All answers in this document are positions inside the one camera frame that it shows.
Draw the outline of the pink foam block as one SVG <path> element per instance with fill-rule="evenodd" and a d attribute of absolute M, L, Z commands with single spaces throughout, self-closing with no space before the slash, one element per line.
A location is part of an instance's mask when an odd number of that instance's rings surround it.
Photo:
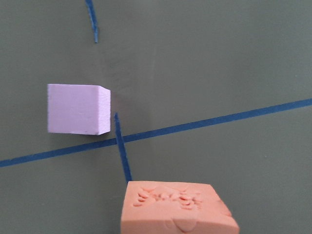
<path fill-rule="evenodd" d="M 101 135 L 111 130 L 111 91 L 99 85 L 48 84 L 50 133 Z"/>

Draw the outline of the orange foam block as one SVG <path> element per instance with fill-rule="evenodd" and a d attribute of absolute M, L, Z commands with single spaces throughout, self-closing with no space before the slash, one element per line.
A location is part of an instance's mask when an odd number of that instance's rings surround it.
<path fill-rule="evenodd" d="M 209 184 L 128 182 L 122 234 L 237 234 L 230 210 Z"/>

